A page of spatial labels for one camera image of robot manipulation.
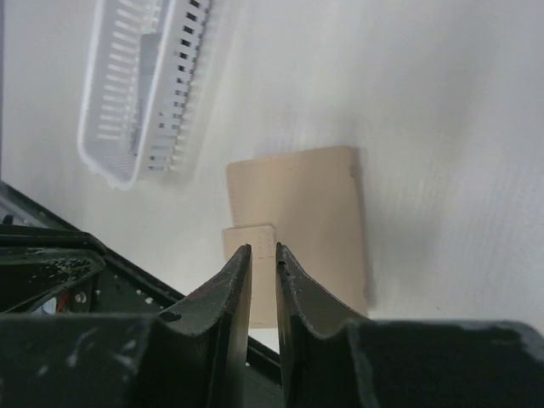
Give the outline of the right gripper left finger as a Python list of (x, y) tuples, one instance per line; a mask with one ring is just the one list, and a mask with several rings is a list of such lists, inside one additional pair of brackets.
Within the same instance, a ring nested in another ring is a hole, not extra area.
[(160, 314), (3, 314), (4, 407), (240, 407), (252, 249)]

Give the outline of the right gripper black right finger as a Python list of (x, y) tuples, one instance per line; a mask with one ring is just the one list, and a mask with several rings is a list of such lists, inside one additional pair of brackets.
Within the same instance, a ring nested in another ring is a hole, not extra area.
[(516, 321), (371, 320), (276, 248), (288, 407), (540, 407), (543, 338)]

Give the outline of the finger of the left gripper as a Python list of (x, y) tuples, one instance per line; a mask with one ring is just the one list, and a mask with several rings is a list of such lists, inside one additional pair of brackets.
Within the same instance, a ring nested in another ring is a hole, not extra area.
[(105, 256), (105, 246), (88, 233), (3, 231), (1, 311), (87, 313)]

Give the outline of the clear plastic card tray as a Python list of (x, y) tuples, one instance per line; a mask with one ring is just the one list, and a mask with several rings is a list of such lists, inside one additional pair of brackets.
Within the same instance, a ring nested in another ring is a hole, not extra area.
[(212, 5), (97, 2), (77, 148), (110, 187), (158, 179), (190, 153), (190, 93)]

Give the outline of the beige card holder wallet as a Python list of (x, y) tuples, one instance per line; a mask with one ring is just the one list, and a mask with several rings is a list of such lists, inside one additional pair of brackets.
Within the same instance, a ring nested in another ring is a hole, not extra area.
[(366, 315), (366, 273), (355, 151), (304, 150), (226, 167), (233, 226), (224, 254), (252, 247), (250, 326), (277, 326), (275, 248), (282, 243), (327, 291)]

